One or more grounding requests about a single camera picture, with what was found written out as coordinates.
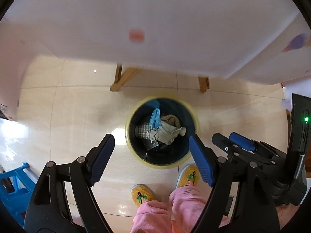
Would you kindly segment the right hand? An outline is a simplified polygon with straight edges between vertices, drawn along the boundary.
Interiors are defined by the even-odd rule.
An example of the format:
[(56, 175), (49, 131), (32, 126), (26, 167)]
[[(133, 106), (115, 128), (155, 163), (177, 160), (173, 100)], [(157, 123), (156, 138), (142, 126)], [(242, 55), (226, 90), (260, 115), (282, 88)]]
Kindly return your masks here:
[(298, 211), (301, 204), (295, 206), (293, 204), (281, 205), (276, 207), (280, 229), (282, 229), (294, 216), (294, 214)]

